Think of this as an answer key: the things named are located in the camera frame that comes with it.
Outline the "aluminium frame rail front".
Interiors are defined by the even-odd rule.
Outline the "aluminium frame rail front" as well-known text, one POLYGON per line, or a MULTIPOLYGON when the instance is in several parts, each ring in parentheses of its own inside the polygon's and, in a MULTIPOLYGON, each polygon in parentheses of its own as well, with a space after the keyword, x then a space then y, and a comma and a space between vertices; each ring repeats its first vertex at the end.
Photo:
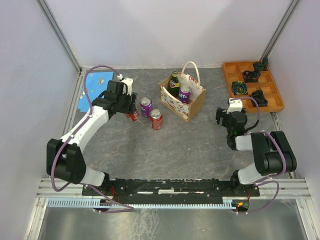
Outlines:
POLYGON ((98 190, 108 197, 133 197, 135 195, 186 195, 243 199, 246 197, 272 199, 310 199, 311 194, 304 179, 268 179, 256 186, 232 183, 218 179, 113 179, 108 189, 98 190))

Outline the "black rolled sock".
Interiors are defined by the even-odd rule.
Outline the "black rolled sock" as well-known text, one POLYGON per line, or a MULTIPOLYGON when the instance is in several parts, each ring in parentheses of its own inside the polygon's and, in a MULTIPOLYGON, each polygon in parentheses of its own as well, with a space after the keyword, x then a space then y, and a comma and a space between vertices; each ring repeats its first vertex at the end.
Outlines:
POLYGON ((261 76, 261 72, 258 70, 254 70, 254 71, 246 70, 242 73, 242 77, 245 83, 257 83, 259 81, 260 76, 261 76))
POLYGON ((253 98, 259 107, 267 107, 268 106, 268 100, 265 98, 264 93, 262 90, 258 89, 250 95, 251 98, 253 98))

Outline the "wooden compartment tray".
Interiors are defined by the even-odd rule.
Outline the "wooden compartment tray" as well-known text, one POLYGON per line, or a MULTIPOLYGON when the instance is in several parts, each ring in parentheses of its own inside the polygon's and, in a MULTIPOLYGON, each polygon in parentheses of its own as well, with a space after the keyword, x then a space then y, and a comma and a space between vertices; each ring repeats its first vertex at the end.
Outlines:
MULTIPOLYGON (((253 71, 255 61, 234 61, 225 62, 222 65, 222 70, 225 78, 226 87, 231 98, 235 98, 232 90, 232 83, 236 81, 244 81, 243 72, 253 71)), ((264 97, 268 101, 267 106, 260 108, 262 113, 280 112, 285 107, 277 85, 273 79, 270 70, 267 68, 265 71, 260 72, 258 82, 249 82, 246 84, 250 96, 254 91, 261 90, 264 97)))

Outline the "green Perrier glass bottle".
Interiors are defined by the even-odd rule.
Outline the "green Perrier glass bottle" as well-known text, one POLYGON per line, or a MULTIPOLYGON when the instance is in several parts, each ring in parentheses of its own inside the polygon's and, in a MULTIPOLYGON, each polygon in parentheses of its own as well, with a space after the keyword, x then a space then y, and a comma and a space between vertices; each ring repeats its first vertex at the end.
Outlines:
POLYGON ((178 72, 174 70, 168 81, 167 91, 174 97, 177 98, 179 95, 180 82, 178 79, 178 72))

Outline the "black rolled sock centre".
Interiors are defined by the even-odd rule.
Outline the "black rolled sock centre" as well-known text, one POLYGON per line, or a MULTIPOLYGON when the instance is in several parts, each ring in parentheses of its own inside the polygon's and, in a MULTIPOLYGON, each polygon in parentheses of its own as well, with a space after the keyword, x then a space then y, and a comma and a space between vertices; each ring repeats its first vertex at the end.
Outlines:
POLYGON ((261 76, 261 72, 258 70, 254 70, 254 71, 246 70, 242 73, 242 77, 245 83, 257 83, 259 81, 260 76, 261 76))

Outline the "canvas bag with cat print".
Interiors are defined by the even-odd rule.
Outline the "canvas bag with cat print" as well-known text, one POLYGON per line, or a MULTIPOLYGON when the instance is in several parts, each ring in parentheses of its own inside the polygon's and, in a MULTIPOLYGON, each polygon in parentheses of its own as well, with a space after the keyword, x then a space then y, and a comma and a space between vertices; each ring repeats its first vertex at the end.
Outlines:
POLYGON ((168 92, 167 88, 171 76, 172 75, 169 75, 169 77, 158 84, 159 101, 188 123, 203 107, 207 90, 201 86, 199 70, 193 61, 188 61, 183 66, 182 71, 177 73, 179 82, 183 86, 186 85, 190 87, 191 93, 189 103, 182 103, 178 98, 173 97, 168 92), (196 78, 184 73, 188 65, 194 66, 196 78))

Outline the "black rolled sock lower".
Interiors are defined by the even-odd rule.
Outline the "black rolled sock lower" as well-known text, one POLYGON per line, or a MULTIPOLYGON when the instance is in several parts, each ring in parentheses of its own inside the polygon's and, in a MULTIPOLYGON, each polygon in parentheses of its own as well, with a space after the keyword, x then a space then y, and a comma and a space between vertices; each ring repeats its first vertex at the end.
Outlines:
POLYGON ((265 98, 264 93, 262 90, 258 89, 250 95, 251 98, 253 98, 259 107, 267 107, 268 106, 268 100, 265 98))

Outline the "red Coke can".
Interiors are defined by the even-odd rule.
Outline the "red Coke can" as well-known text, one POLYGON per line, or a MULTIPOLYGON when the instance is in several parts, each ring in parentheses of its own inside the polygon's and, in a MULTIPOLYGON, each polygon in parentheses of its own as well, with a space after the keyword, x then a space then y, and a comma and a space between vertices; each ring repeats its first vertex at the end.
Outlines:
POLYGON ((135 122, 135 121, 137 121, 139 119, 140 114, 139 114, 138 110, 136 109, 136 110, 133 111, 133 113, 126 113, 125 116, 130 121, 135 122))
POLYGON ((150 112, 151 127, 154 130, 159 130, 163 125, 163 114, 159 109, 154 109, 150 112))

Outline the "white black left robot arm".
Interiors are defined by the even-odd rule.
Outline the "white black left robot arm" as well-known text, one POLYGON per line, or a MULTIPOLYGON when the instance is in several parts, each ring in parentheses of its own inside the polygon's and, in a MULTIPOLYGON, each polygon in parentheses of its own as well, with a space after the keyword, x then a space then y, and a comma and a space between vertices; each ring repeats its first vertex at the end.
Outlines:
POLYGON ((98 129, 117 113, 131 115, 136 110, 137 93, 133 79, 111 80, 107 89, 92 102, 85 116, 60 139, 52 138, 46 146, 46 172, 71 184, 92 185, 99 195, 111 189, 109 175, 88 167, 83 150, 98 129))

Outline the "dark patterned sock top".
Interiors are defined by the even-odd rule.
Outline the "dark patterned sock top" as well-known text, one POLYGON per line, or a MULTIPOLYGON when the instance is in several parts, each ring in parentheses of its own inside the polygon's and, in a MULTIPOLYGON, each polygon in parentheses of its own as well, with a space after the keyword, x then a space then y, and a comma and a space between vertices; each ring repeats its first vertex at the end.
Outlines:
POLYGON ((255 71, 258 71, 258 72, 267 71, 268 63, 266 62, 254 62, 252 65, 255 71))

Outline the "blue yellow rolled sock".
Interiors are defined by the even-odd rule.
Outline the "blue yellow rolled sock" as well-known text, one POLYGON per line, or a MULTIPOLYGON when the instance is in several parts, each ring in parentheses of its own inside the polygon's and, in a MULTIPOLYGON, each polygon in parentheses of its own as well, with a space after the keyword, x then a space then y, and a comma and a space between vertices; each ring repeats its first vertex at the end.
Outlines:
POLYGON ((248 87, 244 81, 233 81, 231 83, 231 90, 235 96, 248 94, 248 87))

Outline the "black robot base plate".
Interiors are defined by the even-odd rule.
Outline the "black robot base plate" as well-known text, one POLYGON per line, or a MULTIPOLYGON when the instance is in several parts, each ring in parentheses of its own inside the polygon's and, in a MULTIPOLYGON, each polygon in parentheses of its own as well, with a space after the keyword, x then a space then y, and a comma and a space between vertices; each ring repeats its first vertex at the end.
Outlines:
POLYGON ((234 199, 260 196, 260 190, 253 184, 243 185, 235 179, 116 178, 106 186, 83 187, 82 195, 107 196, 133 208, 228 208, 234 199))

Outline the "blue patterned cloth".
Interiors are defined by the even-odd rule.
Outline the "blue patterned cloth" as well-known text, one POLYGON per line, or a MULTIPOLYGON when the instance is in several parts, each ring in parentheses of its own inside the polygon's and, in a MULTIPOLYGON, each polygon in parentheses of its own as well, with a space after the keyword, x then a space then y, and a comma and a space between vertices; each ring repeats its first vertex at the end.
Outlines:
MULTIPOLYGON (((103 91, 107 89, 108 82, 113 79, 113 72, 91 72, 86 78, 86 91, 90 102, 95 100, 103 91)), ((89 102, 86 98, 84 88, 81 89, 77 109, 82 113, 89 110, 89 102)))

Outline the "purple fanta can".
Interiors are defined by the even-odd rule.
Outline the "purple fanta can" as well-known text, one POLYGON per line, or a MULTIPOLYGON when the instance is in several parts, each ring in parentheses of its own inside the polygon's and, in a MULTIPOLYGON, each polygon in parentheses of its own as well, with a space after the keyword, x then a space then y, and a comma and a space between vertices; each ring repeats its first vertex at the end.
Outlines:
POLYGON ((153 103, 152 100, 149 97, 143 97, 140 100, 140 108, 141 108, 141 113, 144 117, 149 118, 150 113, 153 110, 153 103))
POLYGON ((190 96, 191 96, 191 88, 188 85, 182 85, 179 88, 178 99, 184 104, 189 104, 190 96))

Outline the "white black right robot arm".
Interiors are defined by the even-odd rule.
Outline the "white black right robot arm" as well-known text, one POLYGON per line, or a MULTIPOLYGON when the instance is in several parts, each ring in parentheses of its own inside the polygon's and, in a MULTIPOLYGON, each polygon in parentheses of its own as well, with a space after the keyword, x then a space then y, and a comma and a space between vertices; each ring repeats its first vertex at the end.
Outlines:
POLYGON ((229 98, 228 108, 217 108, 216 123, 226 128, 226 142, 233 151, 251 151, 253 163, 236 170, 230 177, 229 189, 236 196, 264 181, 297 169, 297 160, 283 131, 250 132, 260 122, 257 111, 255 124, 246 127, 248 117, 243 97, 229 98))

